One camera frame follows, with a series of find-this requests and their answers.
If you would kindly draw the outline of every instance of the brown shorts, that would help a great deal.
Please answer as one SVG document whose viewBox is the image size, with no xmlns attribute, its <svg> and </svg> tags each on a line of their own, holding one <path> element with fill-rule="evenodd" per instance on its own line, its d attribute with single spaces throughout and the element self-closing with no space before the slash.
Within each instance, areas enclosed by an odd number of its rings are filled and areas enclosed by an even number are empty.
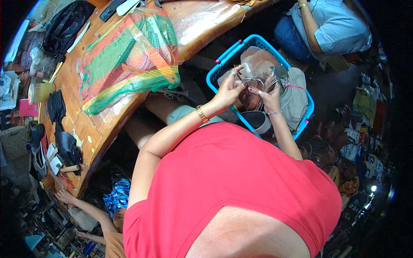
<svg viewBox="0 0 413 258">
<path fill-rule="evenodd" d="M 107 258 L 126 258 L 125 248 L 123 247 L 123 218 L 125 217 L 126 208 L 120 209 L 113 214 L 113 224 L 118 229 L 117 232 L 104 232 L 104 239 L 106 241 L 106 255 Z"/>
</svg>

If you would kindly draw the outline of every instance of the black shoe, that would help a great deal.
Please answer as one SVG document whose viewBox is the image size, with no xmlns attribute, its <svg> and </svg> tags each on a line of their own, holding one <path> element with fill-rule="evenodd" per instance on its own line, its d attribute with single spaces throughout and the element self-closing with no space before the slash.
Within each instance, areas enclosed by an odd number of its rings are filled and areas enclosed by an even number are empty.
<svg viewBox="0 0 413 258">
<path fill-rule="evenodd" d="M 43 124 L 30 124 L 27 131 L 27 143 L 31 145 L 32 150 L 37 150 L 40 146 L 40 140 L 45 135 L 45 127 Z"/>
</svg>

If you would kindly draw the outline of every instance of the pink string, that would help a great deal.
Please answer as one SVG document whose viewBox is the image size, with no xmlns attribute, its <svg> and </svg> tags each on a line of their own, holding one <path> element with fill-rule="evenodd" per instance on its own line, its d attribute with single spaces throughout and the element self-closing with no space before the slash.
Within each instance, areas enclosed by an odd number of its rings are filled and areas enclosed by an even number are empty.
<svg viewBox="0 0 413 258">
<path fill-rule="evenodd" d="M 303 91 L 306 91 L 304 88 L 291 84 L 291 83 L 284 83 L 284 87 L 296 87 L 296 88 L 302 89 Z"/>
</svg>

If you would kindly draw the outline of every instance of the mesh bag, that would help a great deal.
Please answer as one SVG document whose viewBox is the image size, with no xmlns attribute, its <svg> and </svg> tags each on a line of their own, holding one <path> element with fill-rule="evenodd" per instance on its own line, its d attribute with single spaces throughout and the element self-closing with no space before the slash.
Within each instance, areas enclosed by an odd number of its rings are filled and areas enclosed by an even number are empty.
<svg viewBox="0 0 413 258">
<path fill-rule="evenodd" d="M 86 114 L 97 114 L 131 92 L 178 87 L 177 40 L 167 12 L 135 8 L 88 47 L 78 71 Z"/>
</svg>

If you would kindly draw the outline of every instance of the curved wooden workbench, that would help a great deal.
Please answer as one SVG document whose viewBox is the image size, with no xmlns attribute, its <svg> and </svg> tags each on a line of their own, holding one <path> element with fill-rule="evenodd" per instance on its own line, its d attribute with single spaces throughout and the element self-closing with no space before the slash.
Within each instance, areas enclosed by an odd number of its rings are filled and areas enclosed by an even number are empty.
<svg viewBox="0 0 413 258">
<path fill-rule="evenodd" d="M 168 12 L 174 26 L 178 39 L 179 61 L 182 62 L 191 58 L 216 37 L 241 23 L 246 16 L 271 6 L 274 2 L 276 0 L 256 1 L 253 7 L 248 7 L 234 4 L 230 0 L 189 0 L 165 3 L 162 7 Z M 152 0 L 148 0 L 147 4 L 153 5 Z M 114 14 L 104 23 L 99 15 L 105 8 L 95 9 L 89 19 L 89 29 L 74 50 L 66 54 L 66 60 L 54 81 L 56 90 L 62 90 L 66 104 L 66 117 L 62 121 L 63 130 L 75 134 L 83 142 L 81 176 L 75 176 L 71 172 L 67 173 L 75 187 L 75 189 L 68 187 L 68 190 L 74 196 L 81 194 L 87 187 L 88 179 L 107 148 L 147 96 L 147 93 L 130 94 L 114 106 L 94 116 L 86 115 L 81 111 L 83 100 L 80 99 L 78 92 L 80 77 L 76 73 L 77 60 L 86 52 L 88 45 L 122 18 Z M 55 126 L 51 124 L 46 104 L 42 105 L 39 119 L 45 126 L 47 144 L 55 143 Z"/>
</svg>

